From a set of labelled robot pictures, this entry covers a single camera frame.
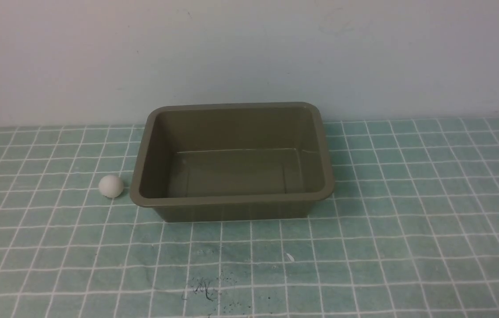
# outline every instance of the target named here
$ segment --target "ball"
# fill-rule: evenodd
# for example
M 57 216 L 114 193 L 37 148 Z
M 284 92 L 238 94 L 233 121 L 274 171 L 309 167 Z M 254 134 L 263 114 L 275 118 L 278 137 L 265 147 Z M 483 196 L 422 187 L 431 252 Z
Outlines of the ball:
M 117 175 L 105 175 L 98 183 L 98 190 L 105 197 L 114 199 L 124 190 L 124 182 Z

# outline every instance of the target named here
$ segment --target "olive green tray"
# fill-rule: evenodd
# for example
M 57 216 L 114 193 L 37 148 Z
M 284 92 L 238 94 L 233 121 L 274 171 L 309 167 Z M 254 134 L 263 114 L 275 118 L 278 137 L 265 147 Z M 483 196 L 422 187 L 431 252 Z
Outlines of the olive green tray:
M 305 217 L 334 176 L 316 107 L 168 106 L 145 125 L 131 200 L 167 222 Z

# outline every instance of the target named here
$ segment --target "wall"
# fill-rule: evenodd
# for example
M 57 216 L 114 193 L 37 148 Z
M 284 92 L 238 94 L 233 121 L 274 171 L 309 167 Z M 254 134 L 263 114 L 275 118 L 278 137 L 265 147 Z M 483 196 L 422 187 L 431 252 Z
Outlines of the wall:
M 0 125 L 291 100 L 499 113 L 499 0 L 0 0 Z

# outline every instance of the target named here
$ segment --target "rectangular container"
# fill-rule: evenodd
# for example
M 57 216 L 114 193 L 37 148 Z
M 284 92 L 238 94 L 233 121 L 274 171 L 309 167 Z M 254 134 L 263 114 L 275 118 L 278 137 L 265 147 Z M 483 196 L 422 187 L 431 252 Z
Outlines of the rectangular container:
M 318 109 L 303 102 L 161 107 L 131 200 L 167 222 L 306 217 L 334 190 Z

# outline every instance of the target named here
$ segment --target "white grid line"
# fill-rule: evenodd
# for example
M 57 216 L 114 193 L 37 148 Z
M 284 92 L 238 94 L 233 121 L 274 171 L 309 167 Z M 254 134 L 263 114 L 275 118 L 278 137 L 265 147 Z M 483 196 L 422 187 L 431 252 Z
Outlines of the white grid line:
M 438 122 L 438 125 L 439 125 L 439 127 L 440 127 L 440 130 L 442 130 L 442 131 L 443 131 L 443 129 L 442 129 L 442 124 L 441 124 L 440 122 Z M 444 138 L 446 139 L 446 143 L 448 143 L 448 145 L 449 145 L 449 144 L 450 144 L 450 141 L 449 141 L 449 140 L 448 140 L 445 136 L 444 136 Z M 455 152 L 453 152 L 453 151 L 452 151 L 452 153 L 454 154 L 454 158 L 457 160 L 457 155 L 456 155 L 456 153 L 455 153 Z M 471 183 L 469 182 L 469 179 L 467 178 L 467 175 L 465 174 L 465 170 L 463 169 L 463 167 L 462 167 L 461 165 L 460 165 L 460 169 L 461 169 L 461 172 L 463 173 L 463 175 L 464 175 L 464 177 L 465 177 L 465 179 L 466 179 L 466 181 L 467 181 L 467 183 L 468 183 L 469 189 L 471 190 L 471 192 L 473 193 L 473 195 L 475 195 L 475 191 L 474 191 L 474 189 L 473 189 L 473 186 L 472 186 L 472 185 L 471 185 Z M 482 211 L 484 211 L 484 208 L 482 207 L 481 202 L 479 202 L 479 200 L 477 200 L 477 204 L 480 206 L 481 210 L 482 210 Z M 465 229 L 463 228 L 463 225 L 461 224 L 461 221 L 460 221 L 459 216 L 458 216 L 458 214 L 457 214 L 457 213 L 456 213 L 456 215 L 455 215 L 455 218 L 456 218 L 456 221 L 457 221 L 458 225 L 460 226 L 461 232 L 463 233 L 463 236 L 464 236 L 464 238 L 465 238 L 466 243 L 467 243 L 467 244 L 468 244 L 468 246 L 469 246 L 469 249 L 470 249 L 471 253 L 472 253 L 474 256 L 477 256 L 477 254 L 476 254 L 476 252 L 475 252 L 475 250 L 474 250 L 474 248 L 473 248 L 473 246 L 472 246 L 471 242 L 469 241 L 469 238 L 467 237 L 467 234 L 465 233 Z M 484 269 L 483 269 L 483 266 L 481 265 L 481 262 L 477 261 L 477 266 L 479 267 L 479 270 L 481 271 L 481 274 L 483 275 L 483 277 L 485 277 L 485 271 L 484 271 Z M 491 285 L 490 285 L 487 281 L 485 281 L 485 283 L 487 284 L 487 289 L 488 289 L 488 291 L 489 291 L 489 292 L 490 292 L 490 294 L 491 294 L 491 297 L 492 297 L 492 299 L 493 299 L 493 302 L 495 302 L 495 307 L 497 307 L 497 308 L 498 308 L 498 307 L 499 307 L 499 302 L 498 302 L 498 300 L 497 300 L 497 298 L 496 298 L 495 293 L 493 292 L 493 289 L 491 288 Z
M 36 138 L 37 138 L 37 137 L 38 137 L 38 134 L 36 133 L 36 135 L 34 136 L 34 142 L 36 141 Z M 49 160 L 47 161 L 47 163 L 46 163 L 46 165 L 45 165 L 44 171 L 46 171 L 46 170 L 47 170 L 47 167 L 49 167 L 49 163 L 51 163 L 51 156 L 49 157 Z M 42 175 L 42 176 L 40 176 L 40 180 L 39 180 L 39 182 L 38 182 L 38 183 L 40 183 L 40 182 L 42 181 L 42 179 L 43 179 L 43 175 Z M 62 192 L 59 192 L 59 195 L 58 195 L 58 197 L 57 197 L 56 204 L 58 204 L 59 200 L 61 199 L 61 195 L 62 195 Z M 31 197 L 31 199 L 30 199 L 30 201 L 29 201 L 30 203 L 31 203 L 31 201 L 33 201 L 33 200 L 34 200 L 34 197 L 35 197 L 35 193 L 33 193 L 33 194 L 32 194 L 32 197 Z M 49 220 L 47 221 L 47 224 L 48 224 L 48 225 L 51 223 L 51 220 L 53 220 L 53 213 L 51 213 L 51 215 L 49 216 Z M 38 244 L 38 248 L 37 248 L 37 250 L 36 250 L 36 252 L 35 252 L 35 254 L 34 254 L 34 257 L 32 258 L 32 262 L 31 262 L 31 264 L 30 264 L 30 268 L 33 268 L 33 267 L 34 267 L 35 261 L 36 261 L 36 259 L 38 259 L 39 250 L 40 250 L 40 248 L 41 248 L 41 246 L 42 246 L 42 244 L 43 244 L 43 241 L 44 241 L 44 239 L 45 239 L 46 234 L 47 234 L 47 231 L 45 231 L 45 230 L 44 230 L 44 231 L 43 231 L 43 234 L 42 234 L 42 237 L 40 238 L 40 241 L 39 241 L 39 244 Z M 24 282 L 22 283 L 22 287 L 20 287 L 20 290 L 19 290 L 20 292 L 23 292 L 24 287 L 26 287 L 26 284 L 27 284 L 27 282 L 28 282 L 28 278 L 30 277 L 30 273 L 31 273 L 31 270 L 28 270 L 28 272 L 26 273 L 26 276 L 25 276 L 25 278 L 24 278 Z M 13 318 L 13 317 L 15 316 L 15 314 L 16 314 L 16 310 L 17 310 L 17 308 L 18 308 L 18 304 L 19 304 L 19 302 L 20 302 L 20 298 L 21 298 L 21 295 L 18 295 L 18 296 L 16 297 L 16 302 L 15 302 L 14 308 L 13 308 L 13 310 L 12 310 L 12 315 L 11 315 L 11 318 Z
M 163 240 L 163 232 L 165 231 L 165 223 L 161 226 L 161 234 L 159 234 L 159 242 Z M 153 284 L 151 286 L 151 294 L 149 296 L 148 317 L 151 317 L 151 308 L 153 308 L 153 294 L 155 293 L 155 283 L 157 281 L 157 269 L 159 268 L 159 256 L 161 256 L 161 245 L 157 248 L 157 258 L 155 260 L 155 271 L 153 272 Z
M 473 140 L 473 137 L 471 137 L 471 136 L 470 136 L 470 140 L 471 140 L 471 142 L 475 145 L 475 141 Z M 481 151 L 480 151 L 479 149 L 477 149 L 477 153 L 478 153 L 478 154 L 479 154 L 479 156 L 483 159 L 483 154 L 481 153 Z M 487 171 L 488 171 L 491 175 L 493 175 L 493 173 L 492 173 L 491 169 L 488 167 L 488 165 L 485 165 L 485 166 L 486 166 Z M 497 182 L 497 180 L 496 180 L 496 179 L 494 179 L 494 182 L 495 182 L 496 187 L 498 187 L 498 188 L 499 188 L 499 184 L 498 184 L 498 182 Z M 471 185 L 471 184 L 469 184 L 469 187 L 470 187 L 470 189 L 473 191 L 473 187 L 472 187 L 472 185 Z M 484 211 L 484 207 L 482 206 L 481 202 L 479 202 L 479 200 L 478 200 L 478 201 L 477 201 L 477 203 L 479 204 L 479 206 L 480 206 L 480 208 L 481 208 L 481 211 Z M 487 221 L 487 223 L 488 223 L 489 227 L 491 227 L 491 230 L 492 230 L 493 234 L 495 235 L 495 239 L 497 240 L 497 242 L 498 242 L 498 244 L 499 244 L 499 236 L 498 236 L 498 233 L 497 233 L 497 232 L 496 232 L 496 230 L 495 230 L 495 227 L 493 227 L 492 222 L 491 222 L 491 220 L 489 219 L 488 215 L 487 215 L 487 214 L 485 214 L 484 216 L 485 216 L 485 219 L 486 219 L 486 221 Z
M 284 296 L 285 296 L 285 307 L 286 307 L 286 312 L 289 312 L 289 309 L 288 309 L 288 283 L 287 283 L 287 267 L 285 266 L 285 251 L 284 251 L 284 241 L 283 241 L 283 226 L 281 226 L 281 221 L 277 221 L 278 225 L 279 225 L 279 240 L 281 241 L 281 265 L 283 266 L 283 277 L 284 277 L 284 284 L 283 284 L 283 288 L 284 288 Z M 252 257 L 250 258 L 250 260 L 252 261 L 253 263 L 253 248 L 252 248 Z
M 391 133 L 393 134 L 393 138 L 395 139 L 395 142 L 398 144 L 397 136 L 395 135 L 395 131 L 393 130 L 393 126 L 389 125 L 389 127 L 391 128 Z M 403 161 L 405 161 L 405 163 L 406 163 L 406 160 L 404 158 L 402 150 L 401 150 L 401 157 L 402 157 Z M 389 193 L 391 193 L 391 189 L 389 189 L 389 184 L 387 183 L 387 179 L 385 179 L 385 174 L 383 173 L 383 169 L 381 168 L 381 165 L 379 165 L 379 171 L 381 172 L 381 175 L 382 175 L 383 179 L 385 180 L 385 186 L 387 187 L 387 191 Z M 409 169 L 407 169 L 407 173 L 408 173 L 409 177 L 412 178 L 411 171 Z M 419 192 L 416 189 L 416 186 L 413 185 L 413 187 L 415 188 L 415 192 L 418 195 Z M 397 210 L 397 206 L 395 205 L 395 201 L 391 200 L 391 202 L 393 203 L 393 210 L 395 211 L 395 215 L 397 216 L 397 221 L 398 221 L 397 223 L 399 224 L 399 228 L 401 229 L 401 234 L 402 234 L 402 237 L 404 238 L 405 245 L 407 246 L 408 254 L 411 256 L 411 264 L 412 264 L 413 268 L 415 269 L 416 277 L 419 280 L 419 286 L 420 286 L 420 290 L 421 290 L 421 292 L 423 294 L 424 305 L 427 308 L 428 315 L 431 317 L 432 314 L 430 312 L 430 310 L 431 310 L 430 309 L 430 305 L 428 304 L 427 295 L 426 295 L 426 292 L 424 291 L 423 280 L 422 280 L 422 278 L 420 276 L 419 269 L 416 266 L 415 259 L 413 258 L 411 245 L 409 244 L 409 242 L 407 240 L 407 235 L 405 235 L 405 232 L 404 232 L 404 229 L 403 229 L 403 224 L 401 223 L 401 220 L 399 219 L 399 211 Z
M 418 125 L 416 124 L 416 122 L 415 122 L 415 129 L 416 129 L 416 131 L 417 131 L 417 132 L 419 131 L 419 127 L 418 127 Z M 428 153 L 428 149 L 424 148 L 424 151 L 426 152 L 427 156 L 430 158 L 431 156 L 430 156 L 430 154 Z M 438 169 L 436 169 L 436 165 L 434 165 L 434 163 L 432 163 L 432 168 L 434 169 L 434 172 L 436 173 L 436 175 L 439 175 L 439 173 L 438 173 Z M 441 181 L 441 180 L 440 180 L 439 182 L 440 182 L 440 186 L 442 187 L 443 192 L 444 192 L 444 193 L 446 193 L 446 188 L 444 187 L 444 184 L 442 183 L 442 181 Z M 419 197 L 419 200 L 420 200 L 420 204 L 421 204 L 421 205 L 422 205 L 422 207 L 423 207 L 423 211 L 424 211 L 424 213 L 426 214 L 426 208 L 424 207 L 424 204 L 423 204 L 422 199 L 421 199 L 420 197 Z M 454 206 L 454 205 L 453 205 L 453 204 L 452 204 L 452 202 L 450 201 L 450 198 L 449 198 L 449 197 L 447 198 L 447 200 L 448 200 L 448 204 L 450 204 L 450 207 L 452 207 L 452 208 L 453 208 L 453 206 Z M 430 226 L 430 230 L 431 230 L 432 234 L 433 234 L 433 235 L 435 235 L 435 231 L 434 231 L 434 228 L 433 228 L 433 226 L 432 226 L 432 223 L 431 223 L 431 222 L 428 222 L 428 225 Z M 454 283 L 454 279 L 453 279 L 452 273 L 451 273 L 451 271 L 450 271 L 450 268 L 449 268 L 449 267 L 448 267 L 448 265 L 446 264 L 446 260 L 445 260 L 445 258 L 444 258 L 444 253 L 442 252 L 442 248 L 441 248 L 440 244 L 438 243 L 438 241 L 437 241 L 436 239 L 435 239 L 435 244 L 436 244 L 436 246 L 437 246 L 437 248 L 438 248 L 438 250 L 439 250 L 440 256 L 441 256 L 441 258 L 442 258 L 442 262 L 444 263 L 444 266 L 445 266 L 445 268 L 446 268 L 446 272 L 448 273 L 448 277 L 450 278 L 450 280 L 451 280 L 451 282 L 452 282 L 452 284 L 453 284 L 453 283 Z M 465 310 L 465 306 L 464 306 L 463 302 L 461 301 L 461 297 L 460 297 L 459 291 L 457 290 L 457 287 L 456 287 L 456 285 L 455 285 L 455 284 L 453 284 L 453 286 L 454 286 L 454 292 L 455 292 L 455 294 L 456 294 L 457 301 L 460 303 L 460 306 L 461 306 L 462 312 L 463 312 L 463 314 L 464 314 L 465 318 L 468 318 L 468 316 L 467 316 L 467 311 Z
M 136 209 L 135 220 L 138 219 L 139 208 Z M 126 270 L 128 270 L 128 257 L 130 256 L 130 249 L 132 247 L 132 240 L 134 239 L 134 231 L 136 230 L 136 226 L 132 227 L 132 233 L 130 235 L 130 241 L 128 242 L 128 249 L 126 250 L 126 258 L 124 258 L 124 270 L 122 271 L 122 277 L 120 279 L 120 287 L 118 287 L 118 296 L 116 297 L 116 306 L 114 307 L 114 318 L 116 318 L 116 313 L 118 312 L 118 305 L 120 304 L 120 295 L 122 294 L 122 286 L 124 285 L 124 278 L 126 277 Z
M 102 146 L 102 151 L 104 151 L 104 148 L 106 147 L 106 141 L 108 139 L 108 134 L 109 134 L 110 131 L 108 131 L 106 133 L 106 137 L 104 139 L 104 145 Z M 98 159 L 98 161 L 96 162 L 96 167 L 95 167 L 95 172 L 98 170 L 98 165 L 100 164 L 100 159 Z M 90 191 L 87 192 L 85 198 L 84 198 L 84 202 L 87 201 L 87 197 L 88 197 L 88 194 L 90 193 Z M 88 282 L 87 282 L 87 289 L 86 291 L 89 291 L 90 288 L 91 288 L 91 283 L 92 283 L 92 276 L 94 275 L 95 273 L 95 269 L 94 267 L 96 266 L 97 262 L 98 262 L 98 252 L 100 250 L 100 246 L 102 245 L 102 240 L 104 239 L 104 233 L 106 231 L 106 222 L 108 222 L 108 218 L 110 217 L 110 212 L 112 211 L 112 207 L 114 207 L 114 199 L 110 200 L 110 207 L 108 208 L 108 213 L 106 214 L 106 220 L 104 221 L 104 226 L 102 227 L 102 232 L 100 234 L 100 240 L 98 241 L 98 247 L 96 248 L 96 253 L 95 253 L 95 260 L 94 262 L 92 263 L 92 271 L 91 271 L 91 275 L 88 277 Z M 84 310 L 84 306 L 87 302 L 87 296 L 85 295 L 84 298 L 83 298 L 83 302 L 80 306 L 80 310 L 79 310 L 79 318 L 83 315 L 83 310 Z
M 371 139 L 371 136 L 368 135 L 368 137 L 369 137 L 369 142 L 371 143 L 371 146 L 373 146 L 373 140 Z M 377 153 L 375 153 L 375 159 L 377 159 L 377 163 L 379 163 L 379 156 L 377 155 Z M 354 170 L 354 175 L 357 176 L 357 173 L 356 173 L 356 170 L 354 167 L 354 159 L 351 156 L 350 156 L 350 160 L 352 163 L 352 168 Z M 381 274 L 383 275 L 383 282 L 384 282 L 385 288 L 387 289 L 387 295 L 389 296 L 389 302 L 391 302 L 391 308 L 393 309 L 393 315 L 395 316 L 395 318 L 397 318 L 397 312 L 395 311 L 395 302 L 393 302 L 391 288 L 389 288 L 389 283 L 387 282 L 387 277 L 385 276 L 385 271 L 383 270 L 383 265 L 381 264 L 381 254 L 379 254 L 379 247 L 377 246 L 377 240 L 375 240 L 375 237 L 374 237 L 375 232 L 373 231 L 373 226 L 371 225 L 371 220 L 369 219 L 369 213 L 367 213 L 367 207 L 365 206 L 365 201 L 363 200 L 363 192 L 361 190 L 361 186 L 359 184 L 359 181 L 357 181 L 357 188 L 359 189 L 359 194 L 360 194 L 360 197 L 362 198 L 361 202 L 364 204 L 364 210 L 366 212 L 365 214 L 367 215 L 367 224 L 369 225 L 369 231 L 371 232 L 371 236 L 373 237 L 373 238 L 371 238 L 371 240 L 373 241 L 373 245 L 375 246 L 375 252 L 377 253 L 379 270 L 381 270 Z M 350 275 L 351 276 L 354 275 L 352 270 L 350 270 Z
M 189 257 L 187 258 L 187 279 L 185 280 L 185 293 L 183 295 L 183 298 L 185 299 L 183 301 L 183 317 L 185 316 L 185 312 L 187 312 L 187 302 L 189 301 L 189 275 L 190 275 L 190 270 L 191 270 L 191 255 L 192 255 L 192 249 L 193 249 L 193 232 L 195 231 L 195 223 L 193 222 L 191 224 L 191 238 L 189 238 Z

